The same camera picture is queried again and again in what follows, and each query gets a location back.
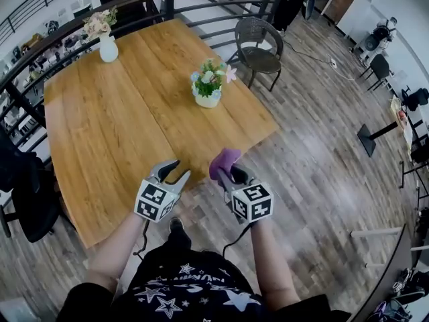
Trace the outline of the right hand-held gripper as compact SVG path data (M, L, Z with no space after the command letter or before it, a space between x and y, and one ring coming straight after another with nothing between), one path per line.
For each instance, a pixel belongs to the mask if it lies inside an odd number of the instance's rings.
M266 182L256 180L256 175L251 169L243 165L232 165L231 175L223 168L218 168L217 174L218 183L227 193L229 200L227 207L239 224L254 223L272 215L271 188Z

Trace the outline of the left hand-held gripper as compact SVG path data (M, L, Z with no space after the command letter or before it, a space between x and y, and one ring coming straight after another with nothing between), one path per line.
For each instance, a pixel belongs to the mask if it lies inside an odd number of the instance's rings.
M142 180L136 196L134 206L136 214L150 221L159 222L172 211L191 175L191 171L187 170L176 181L164 183L163 181L179 163L179 160L166 160L157 163L150 170L149 176Z

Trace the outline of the purple cloth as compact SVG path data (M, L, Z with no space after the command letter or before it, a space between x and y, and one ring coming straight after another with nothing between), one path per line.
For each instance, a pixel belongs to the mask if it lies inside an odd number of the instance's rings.
M223 170L225 174L232 178L231 168L241 157L240 149L223 148L222 151L212 160L209 165L209 176L212 180L219 180L219 170Z

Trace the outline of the small white flower pot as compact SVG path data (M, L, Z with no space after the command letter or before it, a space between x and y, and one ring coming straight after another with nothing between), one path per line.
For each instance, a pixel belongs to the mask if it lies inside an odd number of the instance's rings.
M225 62L216 63L212 58L205 60L201 70L190 75L192 95L201 107L211 109L222 97L223 83L235 81L236 68Z

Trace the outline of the person's left forearm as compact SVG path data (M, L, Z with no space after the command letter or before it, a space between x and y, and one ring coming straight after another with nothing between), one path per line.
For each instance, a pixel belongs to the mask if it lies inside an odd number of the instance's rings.
M115 293L132 249L143 229L143 217L131 212L99 246L89 262L85 282Z

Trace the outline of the person's right forearm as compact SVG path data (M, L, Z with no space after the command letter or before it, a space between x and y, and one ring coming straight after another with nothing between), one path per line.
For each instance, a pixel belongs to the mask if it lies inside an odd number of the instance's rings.
M266 305L276 311L298 303L300 298L274 237L271 219L261 219L251 227L251 241L257 281Z

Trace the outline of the person's black trousers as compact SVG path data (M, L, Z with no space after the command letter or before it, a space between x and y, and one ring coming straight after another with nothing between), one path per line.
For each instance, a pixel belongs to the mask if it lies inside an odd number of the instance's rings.
M192 242L184 229L173 229L167 241L145 255L145 260L153 260L161 263L179 261L201 261L216 262L225 259L218 253L212 251L197 252L191 249Z

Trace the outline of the person's black star-print shirt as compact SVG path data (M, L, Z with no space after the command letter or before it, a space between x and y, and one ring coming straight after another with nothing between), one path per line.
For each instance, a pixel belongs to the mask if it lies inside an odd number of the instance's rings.
M347 322L321 294L271 311L242 273L218 254L147 254L129 289L115 297L94 283L75 286L57 322Z

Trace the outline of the brown wicker chair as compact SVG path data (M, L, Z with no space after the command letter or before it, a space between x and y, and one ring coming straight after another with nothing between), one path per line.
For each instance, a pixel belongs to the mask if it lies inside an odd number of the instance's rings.
M240 19L234 33L237 51L231 56L231 60L236 56L239 62L251 70L248 88L253 84L258 72L276 73L269 88L269 92L272 92L282 71L281 57L284 50L282 37L270 23L256 17ZM259 47L266 36L270 36L274 41L275 52Z

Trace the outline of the black mesh office chair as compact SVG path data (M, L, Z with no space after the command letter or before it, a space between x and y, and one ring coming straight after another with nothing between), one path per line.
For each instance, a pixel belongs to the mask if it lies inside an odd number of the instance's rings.
M0 203L0 224L11 237L9 222L17 220L31 243L52 232L61 206L54 190L52 171L35 152L22 152L0 127L0 191L11 194L15 211L4 212Z

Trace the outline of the white vase with pink flowers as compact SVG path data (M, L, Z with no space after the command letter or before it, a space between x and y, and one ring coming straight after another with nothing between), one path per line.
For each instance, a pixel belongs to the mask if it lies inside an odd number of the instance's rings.
M112 27L116 23L116 7L94 12L84 19L84 31L90 40L99 40L99 54L106 63L113 62L119 55L118 47L111 36Z

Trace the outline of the black four-legged chair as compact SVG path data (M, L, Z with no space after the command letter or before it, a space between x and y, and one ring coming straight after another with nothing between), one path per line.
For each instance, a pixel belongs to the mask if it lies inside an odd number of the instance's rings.
M377 54L374 59L371 61L370 65L365 69L365 71L359 76L360 78L370 70L371 73L366 77L367 80L371 75L377 77L377 82L372 84L367 90L377 89L381 86L383 80L387 78L390 74L389 63L385 59L385 56L382 54Z

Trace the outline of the black high-back office chair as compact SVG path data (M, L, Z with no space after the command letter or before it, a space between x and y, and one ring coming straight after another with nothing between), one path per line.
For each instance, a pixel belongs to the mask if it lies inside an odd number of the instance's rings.
M403 104L410 110L415 111L418 106L427 105L429 102L429 91L425 88L420 88L412 94L408 94L410 88L402 90Z

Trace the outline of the wooden table with black pedestal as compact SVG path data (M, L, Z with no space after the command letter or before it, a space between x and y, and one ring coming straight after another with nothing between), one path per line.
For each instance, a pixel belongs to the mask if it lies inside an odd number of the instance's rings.
M391 99L389 110L393 115L393 122L374 133L371 133L369 128L363 124L357 133L357 137L362 143L367 155L372 157L376 147L375 140L396 128L400 128L406 143L408 156L411 157L415 127L408 116L408 108L405 103L403 103L398 97L394 96Z

